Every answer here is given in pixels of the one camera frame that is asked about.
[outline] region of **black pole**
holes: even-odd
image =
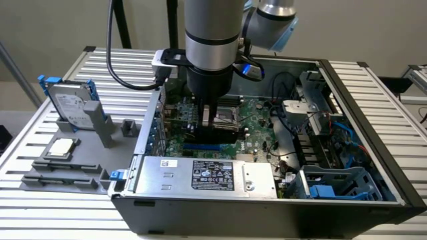
[[[167,0],[168,43],[171,49],[179,48],[179,0]]]
[[[121,46],[124,49],[131,49],[132,45],[131,45],[125,10],[123,7],[123,0],[113,1],[113,15],[115,15],[115,21],[117,23],[117,28],[119,28]]]

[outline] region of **sticker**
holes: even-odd
[[[228,161],[192,161],[191,187],[195,190],[233,191],[233,163]]]
[[[55,94],[55,97],[68,122],[77,128],[92,129],[93,124],[91,117],[83,111],[85,106],[83,99],[76,95],[69,94]]]
[[[177,160],[163,159],[160,161],[160,167],[161,168],[176,168],[177,165],[179,165],[179,161]]]

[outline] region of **white label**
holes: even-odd
[[[179,165],[179,161],[177,160],[163,159],[160,161],[160,167],[161,168],[176,168],[177,165]]]
[[[76,95],[68,94],[56,94],[55,97],[57,99],[60,109],[65,114],[68,122],[77,128],[92,129],[93,124],[91,121],[91,117],[83,111],[83,108],[85,106],[83,99]]]

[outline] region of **green circuit board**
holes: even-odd
[[[235,144],[221,144],[219,151],[212,150],[185,150],[183,148],[185,138],[191,138],[185,126],[197,122],[197,110],[189,100],[183,100],[176,104],[175,117],[171,125],[171,134],[167,141],[165,156],[205,159],[228,159],[235,160],[236,155],[245,154],[253,156],[255,162],[272,163],[277,162],[276,158],[263,150],[263,143],[269,146],[276,141],[275,132],[269,125],[269,106],[264,106],[264,100],[257,98],[245,98],[243,103],[236,107],[239,128],[247,128],[249,136],[244,140],[237,140]]]

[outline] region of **metal post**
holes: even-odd
[[[115,21],[117,23],[117,28],[119,28],[121,46],[124,49],[131,49],[132,45],[131,45],[125,10],[123,7],[123,0],[113,1],[113,15],[115,15]]]
[[[169,48],[179,48],[179,20],[177,8],[179,0],[167,0],[167,26],[168,26],[168,42]]]
[[[36,106],[36,108],[40,107],[43,101],[32,87],[32,85],[28,83],[18,67],[16,66],[13,60],[12,60],[12,57],[10,55],[8,54],[8,51],[5,49],[5,47],[2,46],[2,43],[0,41],[0,58],[1,58],[1,61],[4,62],[4,65],[6,67],[6,69],[9,70],[9,72],[12,73],[21,89],[24,90],[32,104]]]

